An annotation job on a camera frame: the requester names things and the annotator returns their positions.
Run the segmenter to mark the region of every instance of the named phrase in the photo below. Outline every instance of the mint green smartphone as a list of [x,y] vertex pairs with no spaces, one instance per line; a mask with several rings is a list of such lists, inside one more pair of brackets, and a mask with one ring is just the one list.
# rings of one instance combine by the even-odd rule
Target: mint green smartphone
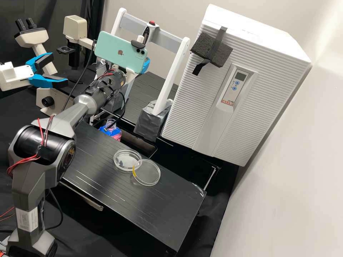
[[99,33],[94,53],[97,57],[117,64],[122,68],[130,68],[135,73],[142,71],[148,55],[145,48],[138,49],[131,45],[129,41],[104,31]]

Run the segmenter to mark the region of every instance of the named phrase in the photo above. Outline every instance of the white appliance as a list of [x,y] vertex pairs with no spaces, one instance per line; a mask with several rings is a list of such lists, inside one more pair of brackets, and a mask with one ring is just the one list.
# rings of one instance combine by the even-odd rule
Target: white appliance
[[209,5],[198,36],[233,48],[222,68],[191,54],[161,136],[195,151],[245,166],[311,61],[286,32]]

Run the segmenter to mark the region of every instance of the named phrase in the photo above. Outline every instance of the display screen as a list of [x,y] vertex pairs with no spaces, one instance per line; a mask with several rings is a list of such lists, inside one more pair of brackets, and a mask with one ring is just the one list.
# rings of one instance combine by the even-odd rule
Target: display screen
[[236,76],[235,76],[235,79],[238,79],[238,80],[241,80],[241,81],[244,81],[245,80],[245,77],[246,75],[243,74],[243,73],[237,73]]

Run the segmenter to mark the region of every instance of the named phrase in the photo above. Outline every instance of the petri dish lid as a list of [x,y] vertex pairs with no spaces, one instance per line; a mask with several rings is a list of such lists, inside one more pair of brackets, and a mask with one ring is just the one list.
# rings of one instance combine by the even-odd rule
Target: petri dish lid
[[160,168],[149,159],[141,159],[138,161],[138,167],[132,169],[132,174],[135,179],[145,186],[153,186],[157,184],[161,177]]
[[139,168],[142,156],[132,149],[121,149],[113,156],[114,164],[123,171],[132,171],[132,167]]

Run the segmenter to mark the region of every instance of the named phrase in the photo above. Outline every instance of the black strap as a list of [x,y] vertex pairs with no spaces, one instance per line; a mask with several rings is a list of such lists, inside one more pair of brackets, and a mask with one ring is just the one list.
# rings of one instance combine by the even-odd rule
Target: black strap
[[218,47],[219,47],[220,43],[222,42],[223,36],[224,36],[227,29],[228,28],[223,27],[223,26],[220,28],[220,30],[217,33],[217,36],[215,37],[215,39],[212,43],[211,49],[208,51],[208,53],[206,55],[206,58],[201,63],[199,63],[197,66],[195,66],[192,74],[198,76],[201,69],[213,59],[215,52],[217,52]]

